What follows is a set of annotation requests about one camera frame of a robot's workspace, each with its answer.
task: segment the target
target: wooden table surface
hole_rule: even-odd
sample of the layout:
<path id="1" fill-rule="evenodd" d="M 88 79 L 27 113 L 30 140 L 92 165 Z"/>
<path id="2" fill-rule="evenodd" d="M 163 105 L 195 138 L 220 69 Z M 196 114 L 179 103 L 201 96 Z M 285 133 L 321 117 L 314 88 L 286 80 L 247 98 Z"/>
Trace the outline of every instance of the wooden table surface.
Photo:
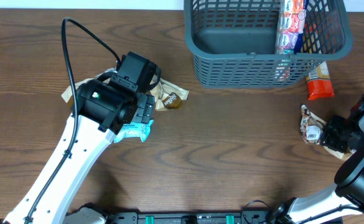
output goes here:
<path id="1" fill-rule="evenodd" d="M 354 45 L 328 62 L 335 98 L 307 101 L 304 80 L 283 89 L 208 90 L 193 71 L 182 11 L 0 10 L 0 218 L 25 196 L 70 113 L 60 26 L 72 17 L 119 54 L 143 55 L 191 90 L 179 110 L 156 111 L 151 135 L 124 139 L 100 156 L 70 210 L 87 202 L 111 211 L 239 210 L 276 205 L 330 185 L 342 161 L 301 139 L 301 104 L 329 119 L 348 116 L 364 93 L 364 13 L 350 13 Z M 114 65 L 102 46 L 68 27 L 77 81 Z M 364 223 L 364 215 L 346 223 Z"/>

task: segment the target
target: light blue plastic package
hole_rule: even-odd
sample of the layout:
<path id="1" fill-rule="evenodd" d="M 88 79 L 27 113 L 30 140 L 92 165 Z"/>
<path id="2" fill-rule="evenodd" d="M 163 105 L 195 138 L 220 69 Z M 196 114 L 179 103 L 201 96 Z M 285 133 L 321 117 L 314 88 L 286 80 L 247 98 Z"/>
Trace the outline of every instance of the light blue plastic package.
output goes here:
<path id="1" fill-rule="evenodd" d="M 154 120 L 150 120 L 148 124 L 131 122 L 130 124 L 124 124 L 119 130 L 119 133 L 114 139 L 114 143 L 120 142 L 124 138 L 140 137 L 140 140 L 144 142 L 150 134 L 151 125 Z"/>

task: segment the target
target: basket bottom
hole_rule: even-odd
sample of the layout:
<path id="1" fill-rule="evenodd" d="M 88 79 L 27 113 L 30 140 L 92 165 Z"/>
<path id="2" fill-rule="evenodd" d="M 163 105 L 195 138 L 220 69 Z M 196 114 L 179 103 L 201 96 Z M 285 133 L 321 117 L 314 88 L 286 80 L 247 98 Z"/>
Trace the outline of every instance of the basket bottom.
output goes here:
<path id="1" fill-rule="evenodd" d="M 208 54 L 273 54 L 276 29 L 273 27 L 206 28 L 194 43 Z"/>

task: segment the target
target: white background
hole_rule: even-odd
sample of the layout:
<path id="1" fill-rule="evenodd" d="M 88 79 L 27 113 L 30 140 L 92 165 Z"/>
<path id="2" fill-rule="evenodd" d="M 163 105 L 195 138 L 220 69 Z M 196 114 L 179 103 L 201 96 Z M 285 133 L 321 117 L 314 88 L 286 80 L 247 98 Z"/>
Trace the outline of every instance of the white background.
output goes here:
<path id="1" fill-rule="evenodd" d="M 343 1 L 348 12 L 364 12 L 364 0 Z M 0 8 L 182 10 L 183 0 L 0 0 Z"/>

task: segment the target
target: basket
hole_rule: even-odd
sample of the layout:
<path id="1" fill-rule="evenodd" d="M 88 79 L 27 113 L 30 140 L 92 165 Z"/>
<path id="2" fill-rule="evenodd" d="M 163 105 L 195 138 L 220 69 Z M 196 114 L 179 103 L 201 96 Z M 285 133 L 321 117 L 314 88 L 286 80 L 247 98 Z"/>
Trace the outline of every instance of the basket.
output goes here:
<path id="1" fill-rule="evenodd" d="M 301 53 L 276 55 L 280 0 L 184 0 L 185 41 L 207 88 L 274 88 L 297 83 L 352 48 L 342 0 L 308 0 Z"/>

